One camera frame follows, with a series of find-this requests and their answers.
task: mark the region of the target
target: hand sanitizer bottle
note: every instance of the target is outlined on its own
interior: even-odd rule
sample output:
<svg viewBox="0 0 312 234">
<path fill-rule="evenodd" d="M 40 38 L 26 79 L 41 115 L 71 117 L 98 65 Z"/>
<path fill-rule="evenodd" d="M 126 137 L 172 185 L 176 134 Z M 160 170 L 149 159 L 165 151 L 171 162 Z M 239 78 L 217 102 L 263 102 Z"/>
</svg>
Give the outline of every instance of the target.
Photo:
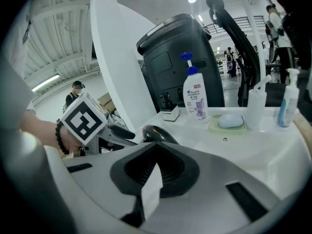
<svg viewBox="0 0 312 234">
<path fill-rule="evenodd" d="M 198 72 L 197 67 L 192 66 L 191 52 L 180 55 L 183 60 L 187 60 L 187 79 L 183 85 L 183 97 L 186 111 L 189 117 L 199 123 L 208 122 L 207 96 L 203 75 Z"/>
<path fill-rule="evenodd" d="M 297 79 L 299 70 L 294 68 L 287 69 L 290 78 L 290 84 L 286 86 L 284 98 L 277 117 L 277 124 L 280 127 L 288 127 L 293 120 L 297 108 L 299 89 L 297 88 Z"/>
</svg>

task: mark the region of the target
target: purple flower label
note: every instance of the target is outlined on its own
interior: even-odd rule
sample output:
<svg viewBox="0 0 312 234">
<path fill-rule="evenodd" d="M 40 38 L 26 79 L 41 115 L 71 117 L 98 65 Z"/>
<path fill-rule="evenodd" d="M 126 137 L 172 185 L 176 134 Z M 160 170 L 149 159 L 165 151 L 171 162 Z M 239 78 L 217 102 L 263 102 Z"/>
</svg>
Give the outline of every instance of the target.
<svg viewBox="0 0 312 234">
<path fill-rule="evenodd" d="M 203 112 L 203 108 L 205 106 L 204 99 L 201 99 L 199 102 L 196 102 L 195 111 L 197 112 L 197 116 L 201 117 L 202 119 L 206 118 L 206 113 Z"/>
</svg>

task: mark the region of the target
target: black cap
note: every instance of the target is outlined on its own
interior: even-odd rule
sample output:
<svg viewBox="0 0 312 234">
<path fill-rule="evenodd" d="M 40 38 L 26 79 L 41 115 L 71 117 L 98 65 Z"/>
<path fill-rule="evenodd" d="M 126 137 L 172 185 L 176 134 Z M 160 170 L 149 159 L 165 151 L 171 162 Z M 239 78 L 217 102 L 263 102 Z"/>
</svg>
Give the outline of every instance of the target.
<svg viewBox="0 0 312 234">
<path fill-rule="evenodd" d="M 274 3 L 268 5 L 268 6 L 266 7 L 267 12 L 269 12 L 269 9 L 271 9 L 271 8 L 276 8 L 276 5 L 275 5 Z"/>
<path fill-rule="evenodd" d="M 73 86 L 76 86 L 76 85 L 79 86 L 81 89 L 82 89 L 82 88 L 85 88 L 84 84 L 82 84 L 81 81 L 76 80 L 76 81 L 73 83 Z"/>
</svg>

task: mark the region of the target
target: white sink counter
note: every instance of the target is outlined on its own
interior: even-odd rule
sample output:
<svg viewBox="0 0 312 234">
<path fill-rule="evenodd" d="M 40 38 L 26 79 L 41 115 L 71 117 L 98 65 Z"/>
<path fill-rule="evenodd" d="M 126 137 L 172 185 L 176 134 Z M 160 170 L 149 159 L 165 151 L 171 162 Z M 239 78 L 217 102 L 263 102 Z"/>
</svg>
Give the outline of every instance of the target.
<svg viewBox="0 0 312 234">
<path fill-rule="evenodd" d="M 209 115 L 239 114 L 247 108 L 209 108 Z M 238 165 L 266 184 L 280 199 L 302 189 L 312 172 L 308 147 L 294 123 L 287 129 L 276 125 L 279 108 L 265 108 L 260 130 L 242 135 L 213 133 L 208 124 L 199 125 L 187 117 L 185 108 L 175 122 L 164 121 L 160 114 L 146 124 L 167 130 L 180 145 L 218 155 Z M 142 141 L 141 129 L 135 132 Z"/>
</svg>

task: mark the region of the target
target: black trash bin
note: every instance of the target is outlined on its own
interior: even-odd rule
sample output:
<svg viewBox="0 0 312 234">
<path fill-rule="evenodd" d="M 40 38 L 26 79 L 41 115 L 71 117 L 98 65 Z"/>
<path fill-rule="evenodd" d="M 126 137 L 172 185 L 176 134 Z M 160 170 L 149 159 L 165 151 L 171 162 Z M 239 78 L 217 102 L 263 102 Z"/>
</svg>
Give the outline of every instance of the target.
<svg viewBox="0 0 312 234">
<path fill-rule="evenodd" d="M 164 92 L 170 94 L 173 103 L 184 106 L 183 84 L 188 65 L 179 56 L 184 52 L 193 54 L 192 64 L 203 74 L 208 106 L 224 107 L 221 77 L 210 38 L 193 16 L 180 14 L 159 24 L 137 42 L 137 51 L 146 65 L 144 78 L 158 112 L 162 107 L 159 96 Z"/>
</svg>

